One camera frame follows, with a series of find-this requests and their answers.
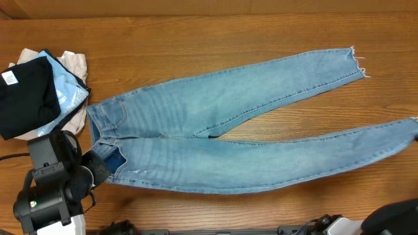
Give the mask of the light blue denim jeans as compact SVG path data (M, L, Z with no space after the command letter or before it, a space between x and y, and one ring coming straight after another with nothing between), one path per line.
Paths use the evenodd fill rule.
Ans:
M286 142L220 136L364 77L354 49L338 48L140 87L88 106L92 150L108 183L183 193L258 193L347 172L408 147L417 118Z

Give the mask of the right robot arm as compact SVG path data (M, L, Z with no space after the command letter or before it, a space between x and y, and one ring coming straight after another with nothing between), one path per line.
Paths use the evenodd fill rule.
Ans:
M297 234L324 235L417 235L417 199L388 204L366 219L350 220L342 215L324 215L308 221Z

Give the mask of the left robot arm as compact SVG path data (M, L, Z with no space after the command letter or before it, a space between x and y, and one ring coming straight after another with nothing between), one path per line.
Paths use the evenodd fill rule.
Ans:
M24 234L84 214L82 199L93 197L93 190L110 176L110 170L93 151L82 153L75 135L55 131L30 140L33 163L13 205L15 218Z

